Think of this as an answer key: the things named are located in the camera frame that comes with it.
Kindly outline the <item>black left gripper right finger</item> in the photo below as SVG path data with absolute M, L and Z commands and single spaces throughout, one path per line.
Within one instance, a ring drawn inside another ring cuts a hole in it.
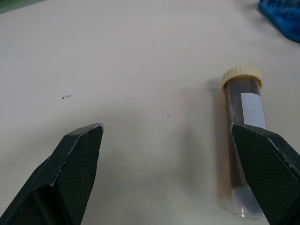
M 270 225 L 300 225 L 300 154 L 260 127 L 231 127 L 243 172 Z

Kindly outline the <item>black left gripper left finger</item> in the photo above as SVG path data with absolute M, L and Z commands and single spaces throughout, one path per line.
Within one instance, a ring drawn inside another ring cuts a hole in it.
M 102 136 L 102 123 L 66 134 L 26 180 L 0 217 L 0 225 L 81 225 Z

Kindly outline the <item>clear tube with cream cap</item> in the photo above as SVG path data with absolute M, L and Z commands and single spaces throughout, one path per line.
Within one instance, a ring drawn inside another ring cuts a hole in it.
M 265 220 L 266 217 L 246 181 L 231 133 L 231 125 L 239 123 L 266 129 L 261 97 L 262 85 L 261 72 L 255 67 L 234 67 L 222 77 L 230 172 L 229 209 L 235 216 L 255 220 Z

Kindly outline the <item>blue plastic rack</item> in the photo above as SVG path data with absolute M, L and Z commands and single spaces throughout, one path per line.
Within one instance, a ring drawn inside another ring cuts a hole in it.
M 289 40 L 300 44 L 300 0 L 260 0 L 258 9 Z

